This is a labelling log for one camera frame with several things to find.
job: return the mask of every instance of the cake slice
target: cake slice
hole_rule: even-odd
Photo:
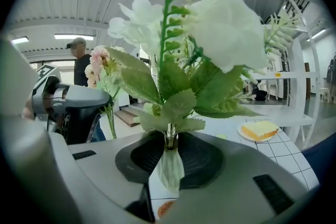
[[[244,124],[241,129],[255,141],[261,141],[275,135],[279,127],[269,121],[258,121]]]

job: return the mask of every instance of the white plate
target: white plate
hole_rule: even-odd
[[[246,124],[246,123],[247,123],[247,122],[244,122],[244,123],[238,125],[238,127],[237,127],[238,134],[240,134],[243,138],[248,139],[248,140],[250,140],[250,141],[254,141],[254,142],[265,142],[265,141],[270,140],[270,139],[273,138],[274,135],[272,135],[271,137],[265,138],[265,139],[263,139],[263,140],[260,140],[260,141],[256,141],[256,140],[254,140],[253,138],[249,137],[249,136],[242,130],[242,126],[243,126],[244,124]]]

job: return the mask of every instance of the fluorescent light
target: fluorescent light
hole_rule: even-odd
[[[325,32],[325,29],[322,29],[321,31],[319,31],[318,33],[316,33],[315,35],[313,35],[313,38],[316,38],[317,36],[321,35],[324,32]]]
[[[24,42],[28,42],[29,39],[27,37],[20,37],[20,38],[16,38],[16,39],[13,39],[11,41],[12,44],[20,44],[20,43],[24,43]]]
[[[75,39],[82,37],[85,40],[93,40],[93,36],[90,35],[73,35],[73,34],[54,34],[55,39]]]

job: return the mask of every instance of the white table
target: white table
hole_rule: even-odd
[[[293,174],[306,189],[312,189],[319,184],[314,171],[305,157],[281,129],[279,129],[278,133],[272,137],[272,139],[266,142],[252,142],[241,137],[237,132],[237,127],[243,122],[255,122],[258,120],[252,120],[253,118],[246,120],[241,116],[230,119],[210,119],[201,116],[198,118],[206,121],[206,126],[205,129],[201,131],[202,133],[213,136],[216,134],[225,134],[227,140],[242,143],[259,150]],[[153,212],[155,217],[159,219],[157,213],[158,208],[167,201],[175,200],[177,195],[174,195],[162,185],[157,176],[156,169],[150,176],[149,189]]]

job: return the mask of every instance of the cap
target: cap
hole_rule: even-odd
[[[76,37],[72,42],[67,44],[67,49],[70,49],[72,45],[77,43],[83,43],[86,46],[86,41],[82,37]]]

